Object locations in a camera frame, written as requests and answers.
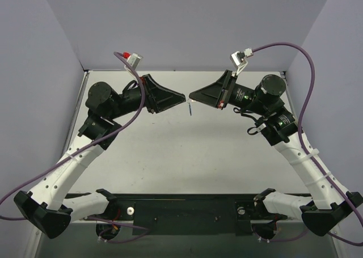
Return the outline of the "blue key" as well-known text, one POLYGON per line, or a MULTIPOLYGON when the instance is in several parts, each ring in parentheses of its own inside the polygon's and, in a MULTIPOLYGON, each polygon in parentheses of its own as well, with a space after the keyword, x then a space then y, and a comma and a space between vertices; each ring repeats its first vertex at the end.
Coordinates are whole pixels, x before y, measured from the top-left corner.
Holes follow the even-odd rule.
POLYGON ((188 99, 187 100, 187 103, 188 103, 188 112, 189 112, 189 115, 190 116, 192 116, 192 102, 193 102, 192 99, 188 99))

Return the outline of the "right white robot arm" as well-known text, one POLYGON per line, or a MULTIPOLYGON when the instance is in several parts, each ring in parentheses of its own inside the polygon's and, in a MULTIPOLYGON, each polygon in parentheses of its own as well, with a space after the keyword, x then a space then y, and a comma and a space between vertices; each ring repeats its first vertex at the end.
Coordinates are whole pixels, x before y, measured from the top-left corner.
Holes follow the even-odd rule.
POLYGON ((189 98, 218 109, 232 105, 241 116, 259 115, 256 132, 289 162, 310 194, 302 197, 268 188, 255 196, 254 213, 260 218, 285 215, 301 220, 317 236, 328 234, 362 204, 362 196, 342 186, 323 164, 319 151, 310 146, 305 133, 298 132, 295 117, 280 98, 286 90, 281 77, 268 74, 254 89, 236 81, 236 74, 226 70, 216 82, 191 92, 189 98))

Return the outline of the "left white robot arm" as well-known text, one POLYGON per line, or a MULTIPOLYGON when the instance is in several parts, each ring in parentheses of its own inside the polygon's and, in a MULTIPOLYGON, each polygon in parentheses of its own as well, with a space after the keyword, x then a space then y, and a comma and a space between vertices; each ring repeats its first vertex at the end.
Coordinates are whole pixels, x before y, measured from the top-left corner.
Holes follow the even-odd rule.
POLYGON ((86 168, 115 140, 122 126, 116 118, 146 108, 160 113, 186 101, 185 95, 158 84, 151 75, 131 81, 118 94, 108 83, 97 82, 88 91, 88 116, 58 167, 29 191, 19 191, 14 202, 24 218, 49 239, 61 235, 74 221, 98 215, 112 219, 121 208, 117 197, 98 189, 76 198, 67 194, 86 168))

